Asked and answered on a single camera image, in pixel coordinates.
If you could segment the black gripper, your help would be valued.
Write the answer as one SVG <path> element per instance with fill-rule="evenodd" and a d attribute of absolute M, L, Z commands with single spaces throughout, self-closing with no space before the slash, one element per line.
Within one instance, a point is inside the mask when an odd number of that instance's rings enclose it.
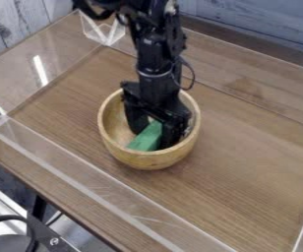
<path fill-rule="evenodd" d="M 139 81 L 123 81 L 123 99 L 131 131 L 139 135 L 149 125 L 149 117 L 163 123 L 161 149 L 176 145 L 187 134 L 192 112 L 185 106 L 183 71 L 163 75 L 139 74 Z"/>

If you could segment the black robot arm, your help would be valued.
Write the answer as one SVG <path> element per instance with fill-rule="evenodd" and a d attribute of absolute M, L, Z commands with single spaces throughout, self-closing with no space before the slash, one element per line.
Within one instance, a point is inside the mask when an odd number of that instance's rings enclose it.
<path fill-rule="evenodd" d="M 143 133 L 149 120 L 161 125 L 159 147 L 168 149 L 187 133 L 192 112 L 181 101 L 184 33 L 177 0 L 73 0 L 74 6 L 94 20 L 116 17 L 129 27 L 137 51 L 139 81 L 121 83 L 128 125 Z"/>

